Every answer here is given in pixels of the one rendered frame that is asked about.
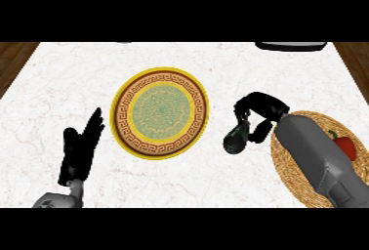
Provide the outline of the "dark green eggplant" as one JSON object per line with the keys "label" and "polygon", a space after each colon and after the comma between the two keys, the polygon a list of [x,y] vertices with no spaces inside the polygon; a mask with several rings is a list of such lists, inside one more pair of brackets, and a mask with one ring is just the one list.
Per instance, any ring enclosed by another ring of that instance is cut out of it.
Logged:
{"label": "dark green eggplant", "polygon": [[222,138],[222,149],[228,154],[237,154],[246,146],[249,137],[249,122],[240,121]]}

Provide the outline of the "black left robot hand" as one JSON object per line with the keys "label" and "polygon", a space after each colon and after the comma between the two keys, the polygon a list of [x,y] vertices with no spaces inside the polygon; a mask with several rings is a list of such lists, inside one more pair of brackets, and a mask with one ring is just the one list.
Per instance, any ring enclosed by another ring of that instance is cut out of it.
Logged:
{"label": "black left robot hand", "polygon": [[73,180],[84,181],[92,166],[92,152],[98,142],[101,130],[100,108],[91,114],[82,133],[72,127],[63,130],[63,160],[60,165],[57,184],[66,186]]}

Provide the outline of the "dark appliance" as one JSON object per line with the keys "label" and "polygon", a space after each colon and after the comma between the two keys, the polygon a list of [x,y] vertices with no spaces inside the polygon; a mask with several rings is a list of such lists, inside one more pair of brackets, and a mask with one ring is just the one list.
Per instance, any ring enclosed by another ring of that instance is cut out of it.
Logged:
{"label": "dark appliance", "polygon": [[283,52],[312,52],[326,47],[326,42],[256,42],[255,46],[262,50]]}

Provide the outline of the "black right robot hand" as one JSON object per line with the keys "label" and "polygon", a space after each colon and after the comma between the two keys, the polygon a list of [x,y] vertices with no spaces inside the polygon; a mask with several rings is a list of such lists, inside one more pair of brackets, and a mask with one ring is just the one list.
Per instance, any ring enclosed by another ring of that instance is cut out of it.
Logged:
{"label": "black right robot hand", "polygon": [[268,94],[252,92],[236,102],[233,108],[237,122],[247,120],[250,112],[265,118],[247,136],[247,141],[259,144],[271,131],[273,122],[278,122],[281,116],[287,114],[289,106]]}

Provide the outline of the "yellow patterned plate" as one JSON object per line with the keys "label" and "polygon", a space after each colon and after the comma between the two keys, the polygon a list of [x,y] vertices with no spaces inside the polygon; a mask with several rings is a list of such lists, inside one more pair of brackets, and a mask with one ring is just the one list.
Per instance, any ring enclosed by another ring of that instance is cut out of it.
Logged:
{"label": "yellow patterned plate", "polygon": [[112,136],[143,159],[160,160],[183,153],[200,138],[208,119],[205,88],[194,76],[174,67],[137,73],[112,99]]}

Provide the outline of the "red bell pepper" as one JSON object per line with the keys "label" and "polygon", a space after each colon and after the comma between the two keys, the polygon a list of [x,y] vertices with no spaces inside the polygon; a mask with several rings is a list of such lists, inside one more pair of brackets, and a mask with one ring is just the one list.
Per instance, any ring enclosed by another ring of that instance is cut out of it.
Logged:
{"label": "red bell pepper", "polygon": [[329,131],[329,134],[333,136],[333,142],[336,143],[339,149],[345,153],[349,161],[355,160],[355,146],[349,137],[339,137],[333,130]]}

